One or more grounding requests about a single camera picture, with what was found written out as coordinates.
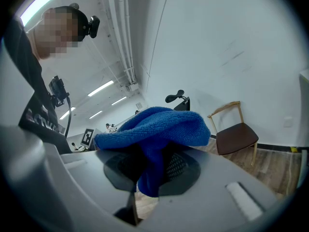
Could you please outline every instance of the fluorescent light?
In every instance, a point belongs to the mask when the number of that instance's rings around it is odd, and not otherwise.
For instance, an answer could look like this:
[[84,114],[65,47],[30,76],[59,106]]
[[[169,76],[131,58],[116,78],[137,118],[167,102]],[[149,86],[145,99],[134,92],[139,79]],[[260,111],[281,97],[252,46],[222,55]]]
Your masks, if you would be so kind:
[[60,119],[64,119],[67,115],[69,115],[69,111],[67,111]]
[[[95,115],[98,115],[98,114],[100,114],[100,113],[102,113],[102,111],[99,111],[99,112],[96,113]],[[93,118],[95,115],[92,115],[90,118]]]
[[35,0],[21,15],[21,20],[23,21],[24,26],[28,21],[50,0]]
[[118,101],[116,101],[116,102],[114,102],[113,104],[112,104],[112,106],[113,105],[115,105],[116,103],[118,103],[118,102],[121,102],[122,100],[124,100],[126,98],[126,96],[124,96],[123,98],[121,98],[120,100],[118,100]]
[[93,96],[94,94],[98,93],[99,91],[101,91],[102,89],[106,88],[107,86],[113,84],[113,81],[109,81],[108,83],[102,85],[101,87],[98,87],[95,91],[92,91],[90,94],[88,94],[88,96]]

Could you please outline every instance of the black office chair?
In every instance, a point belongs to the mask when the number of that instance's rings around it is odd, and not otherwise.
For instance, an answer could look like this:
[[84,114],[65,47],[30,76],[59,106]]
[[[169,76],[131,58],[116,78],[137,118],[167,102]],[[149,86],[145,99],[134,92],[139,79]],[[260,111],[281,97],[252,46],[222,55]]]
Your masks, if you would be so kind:
[[166,103],[170,103],[177,98],[182,98],[183,102],[180,103],[178,106],[174,108],[176,111],[190,111],[190,98],[183,96],[184,91],[183,90],[178,90],[176,95],[167,95],[165,98]]

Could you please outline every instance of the black t-shirt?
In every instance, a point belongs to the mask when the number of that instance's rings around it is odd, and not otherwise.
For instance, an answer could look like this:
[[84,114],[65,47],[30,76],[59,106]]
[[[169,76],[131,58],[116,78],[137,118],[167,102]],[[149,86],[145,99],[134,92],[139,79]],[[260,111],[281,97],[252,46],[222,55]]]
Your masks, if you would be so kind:
[[56,146],[60,144],[59,147],[57,146],[60,154],[71,153],[65,137],[59,133],[57,115],[41,76],[42,68],[32,53],[23,26],[18,21],[12,20],[8,25],[4,34],[4,44],[13,63],[34,89],[19,126],[35,133],[44,142],[53,143]]

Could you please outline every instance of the person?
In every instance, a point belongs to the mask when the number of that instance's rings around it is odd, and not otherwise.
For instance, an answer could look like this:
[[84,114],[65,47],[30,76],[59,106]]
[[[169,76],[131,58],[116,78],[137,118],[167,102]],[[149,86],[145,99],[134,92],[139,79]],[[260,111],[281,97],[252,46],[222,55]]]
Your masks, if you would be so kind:
[[[11,20],[4,33],[4,45],[9,56],[34,89],[19,126],[35,133],[44,142],[59,141],[55,137],[59,138],[57,134],[60,133],[56,112],[41,76],[39,60],[63,51],[61,49],[71,43],[82,41],[87,30],[88,20],[83,12],[62,6],[47,10],[27,34],[20,20],[16,19]],[[71,152],[68,144],[64,150]]]
[[78,150],[78,148],[76,147],[75,143],[72,143],[74,150]]
[[109,123],[106,124],[106,132],[107,132],[107,133],[110,133],[110,132],[111,132]]
[[117,128],[114,127],[114,124],[111,125],[110,132],[116,132]]

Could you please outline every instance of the white wall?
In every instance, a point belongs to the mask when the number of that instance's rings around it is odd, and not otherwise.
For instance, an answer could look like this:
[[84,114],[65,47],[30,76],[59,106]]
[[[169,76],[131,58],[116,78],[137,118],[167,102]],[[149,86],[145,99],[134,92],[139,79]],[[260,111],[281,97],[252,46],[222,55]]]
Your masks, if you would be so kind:
[[[68,119],[69,119],[69,116],[66,116],[63,120],[58,120],[58,123],[62,125],[65,128],[65,130],[67,129],[67,126],[68,126]],[[77,134],[84,133],[85,129],[91,128],[91,126],[92,125],[90,124],[88,120],[86,119],[79,120],[78,118],[76,118],[76,116],[74,116],[74,111],[73,111],[68,137],[72,137]]]
[[[207,115],[241,101],[260,143],[309,145],[299,84],[308,49],[281,0],[129,2],[134,66],[149,106],[174,107],[164,99],[183,89],[215,134]],[[218,130],[240,122],[235,110],[214,120]]]
[[77,148],[79,148],[81,146],[81,141],[82,141],[83,135],[84,135],[84,133],[67,138],[67,142],[69,144],[71,151],[74,151],[74,147],[73,147],[72,143],[75,143]]
[[142,104],[142,110],[148,107],[144,98],[140,94],[126,98],[125,100],[112,106],[110,110],[103,112],[91,119],[91,127],[105,132],[105,125],[107,123],[118,125],[135,115],[135,111],[137,110],[136,104],[139,102]]

